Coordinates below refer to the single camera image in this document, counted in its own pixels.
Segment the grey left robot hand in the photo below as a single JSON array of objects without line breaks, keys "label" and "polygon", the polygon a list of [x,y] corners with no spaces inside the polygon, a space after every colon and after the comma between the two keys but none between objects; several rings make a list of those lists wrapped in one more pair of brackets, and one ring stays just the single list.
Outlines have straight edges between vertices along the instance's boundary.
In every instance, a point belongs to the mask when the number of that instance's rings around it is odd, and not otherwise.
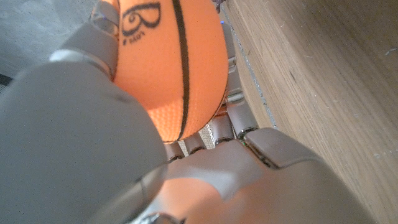
[{"label": "grey left robot hand", "polygon": [[372,223],[243,95],[211,1],[99,1],[1,96],[2,223]]}]

